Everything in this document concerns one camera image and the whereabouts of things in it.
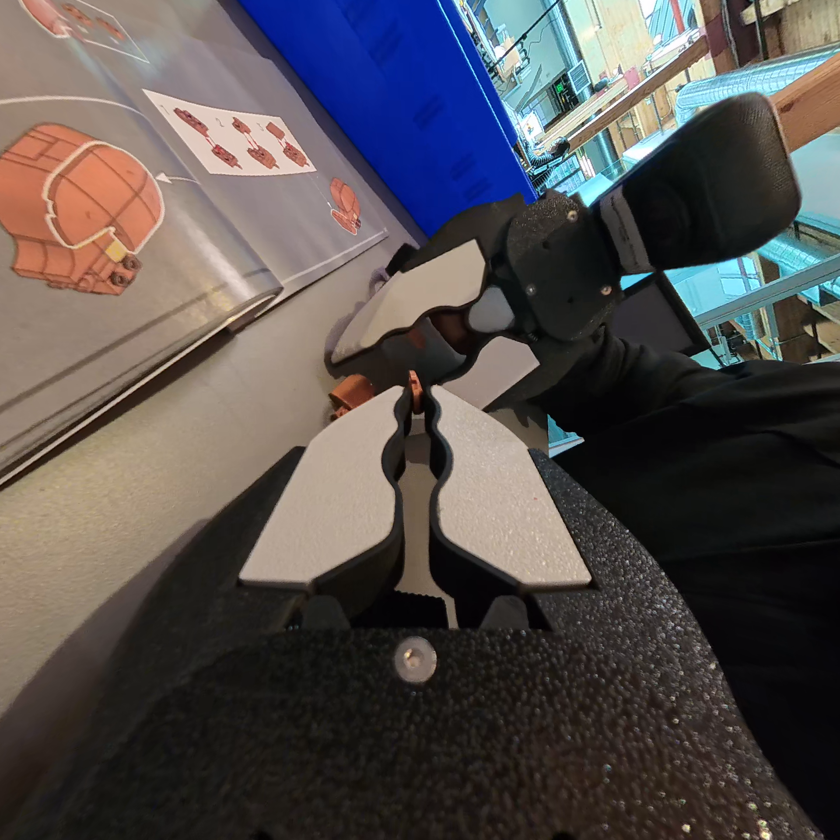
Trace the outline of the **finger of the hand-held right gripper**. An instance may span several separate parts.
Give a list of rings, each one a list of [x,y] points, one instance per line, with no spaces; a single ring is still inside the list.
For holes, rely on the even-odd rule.
[[[352,316],[335,341],[330,362],[338,366],[366,354],[432,313],[466,310],[486,284],[487,259],[476,239],[398,271]]]
[[[446,392],[478,409],[487,407],[539,368],[530,347],[511,338],[493,338],[471,364],[440,383]]]

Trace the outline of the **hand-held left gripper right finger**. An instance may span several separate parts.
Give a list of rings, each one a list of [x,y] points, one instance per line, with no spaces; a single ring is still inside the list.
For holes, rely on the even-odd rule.
[[[429,393],[429,435],[442,451],[431,523],[469,567],[519,591],[592,582],[529,447],[445,389]]]

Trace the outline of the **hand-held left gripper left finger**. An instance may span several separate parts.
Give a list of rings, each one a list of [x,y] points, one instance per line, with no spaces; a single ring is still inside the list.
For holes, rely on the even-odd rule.
[[[389,389],[306,447],[239,572],[246,585],[318,589],[402,535],[406,390]]]

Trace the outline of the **person's right forearm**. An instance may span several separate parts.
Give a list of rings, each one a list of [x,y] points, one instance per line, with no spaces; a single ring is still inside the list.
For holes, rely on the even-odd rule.
[[[609,328],[574,345],[569,356],[563,375],[539,385],[528,403],[588,448],[614,445],[666,419],[681,425],[702,409],[732,410],[802,371],[798,364],[770,360],[712,370],[681,353],[619,339]]]

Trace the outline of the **grey desk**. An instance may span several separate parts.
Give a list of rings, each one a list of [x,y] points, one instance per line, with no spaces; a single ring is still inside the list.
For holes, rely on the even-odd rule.
[[[88,714],[138,604],[205,521],[327,423],[329,365],[412,222],[215,336],[2,489],[2,812]]]

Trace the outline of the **round brown brick assembly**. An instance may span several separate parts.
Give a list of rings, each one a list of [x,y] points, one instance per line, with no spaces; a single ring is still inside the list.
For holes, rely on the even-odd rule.
[[[375,398],[375,386],[362,374],[350,374],[336,384],[329,393],[332,407],[330,422],[334,422],[350,411]]]

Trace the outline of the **row of blue plastic bins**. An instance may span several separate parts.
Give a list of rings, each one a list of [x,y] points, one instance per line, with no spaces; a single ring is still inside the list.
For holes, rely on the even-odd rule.
[[[426,235],[469,207],[537,199],[453,2],[241,5]]]

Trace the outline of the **grey instruction booklet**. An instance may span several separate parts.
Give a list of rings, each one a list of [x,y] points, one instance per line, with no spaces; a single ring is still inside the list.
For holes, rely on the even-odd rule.
[[[2,2],[2,480],[389,235],[237,2]]]

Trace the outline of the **silver ventilation duct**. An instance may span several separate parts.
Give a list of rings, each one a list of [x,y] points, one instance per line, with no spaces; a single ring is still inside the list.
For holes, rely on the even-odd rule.
[[[838,52],[839,44],[835,43],[752,64],[719,76],[693,80],[676,95],[674,114],[677,127],[691,120],[698,110],[716,102],[744,93],[756,92],[768,97],[781,91]]]

